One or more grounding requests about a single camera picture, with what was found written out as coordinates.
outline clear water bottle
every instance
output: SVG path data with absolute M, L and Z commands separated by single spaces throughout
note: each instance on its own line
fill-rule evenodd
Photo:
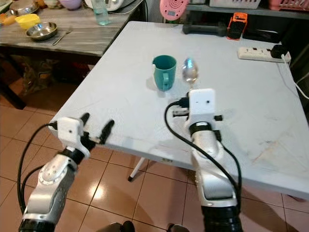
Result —
M 99 25 L 109 24 L 110 21 L 108 20 L 108 13 L 106 9 L 105 0 L 91 0 L 91 2 L 97 23 Z

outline fork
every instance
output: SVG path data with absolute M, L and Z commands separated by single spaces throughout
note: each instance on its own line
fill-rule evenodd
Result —
M 57 43 L 59 43 L 60 40 L 62 40 L 63 37 L 65 37 L 67 34 L 70 34 L 73 31 L 72 26 L 69 27 L 69 29 L 64 33 L 56 42 L 53 43 L 53 46 L 55 46 Z

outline white folding table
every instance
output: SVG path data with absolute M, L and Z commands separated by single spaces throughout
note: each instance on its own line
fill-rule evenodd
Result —
M 53 120 L 89 112 L 85 130 L 99 136 L 115 120 L 107 146 L 166 164 L 193 169 L 191 148 L 166 128 L 166 106 L 184 97 L 189 86 L 181 65 L 192 57 L 199 67 L 195 88 L 216 91 L 222 143 L 240 161 L 244 184 L 309 199 L 309 130 L 302 106 L 284 64 L 240 60 L 241 46 L 274 44 L 182 33 L 182 25 L 129 22 L 87 78 Z M 152 60 L 162 54 L 177 60 L 171 90 L 157 90 Z M 185 118 L 169 117 L 188 138 Z M 226 167 L 236 175 L 233 161 Z

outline table surface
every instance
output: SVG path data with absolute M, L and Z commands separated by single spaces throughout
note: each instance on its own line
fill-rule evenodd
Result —
M 238 59 L 240 46 L 273 44 L 184 35 L 181 25 L 129 22 L 53 120 L 89 112 L 85 130 L 98 136 L 112 118 L 107 146 L 193 169 L 190 147 L 163 120 L 166 106 L 189 90 L 181 64 L 193 57 L 199 66 L 195 88 L 215 89 L 216 113 L 224 117 L 217 123 L 222 143 L 240 161 L 244 183 L 309 199 L 309 130 L 290 72 L 284 64 Z M 157 90 L 152 76 L 152 60 L 162 54 L 178 62 L 167 92 Z M 188 137 L 184 120 L 169 116 L 172 127 Z M 228 155 L 225 166 L 236 175 Z
M 126 25 L 132 13 L 134 11 L 129 14 L 109 14 L 111 23 L 100 26 L 90 8 L 80 8 L 75 11 L 65 8 L 46 8 L 39 10 L 37 15 L 41 18 L 41 22 L 57 24 L 58 33 L 56 36 L 46 41 L 34 42 L 26 36 L 25 30 L 14 23 L 0 29 L 0 47 L 30 48 L 101 57 L 119 31 Z M 70 26 L 73 27 L 73 31 L 57 45 L 52 46 L 52 43 L 63 35 Z

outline pink basket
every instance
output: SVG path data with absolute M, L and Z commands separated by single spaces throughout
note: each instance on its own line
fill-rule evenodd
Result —
M 309 0 L 269 0 L 271 10 L 309 11 Z

